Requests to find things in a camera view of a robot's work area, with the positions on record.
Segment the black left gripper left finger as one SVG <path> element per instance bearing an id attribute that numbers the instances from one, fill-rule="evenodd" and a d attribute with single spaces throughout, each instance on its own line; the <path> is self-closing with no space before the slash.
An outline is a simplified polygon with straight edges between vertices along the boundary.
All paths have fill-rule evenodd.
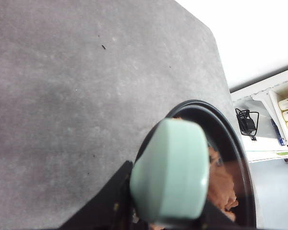
<path id="1" fill-rule="evenodd" d="M 104 187 L 60 230 L 129 230 L 132 228 L 132 199 L 129 182 L 132 162 L 126 161 Z"/>

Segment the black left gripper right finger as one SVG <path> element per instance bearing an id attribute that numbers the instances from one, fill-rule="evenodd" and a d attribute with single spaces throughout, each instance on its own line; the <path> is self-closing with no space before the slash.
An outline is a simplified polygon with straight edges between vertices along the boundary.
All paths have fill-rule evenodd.
<path id="1" fill-rule="evenodd" d="M 241 230 L 221 210 L 206 200 L 199 218 L 194 220 L 180 219 L 169 224 L 160 224 L 163 230 Z"/>

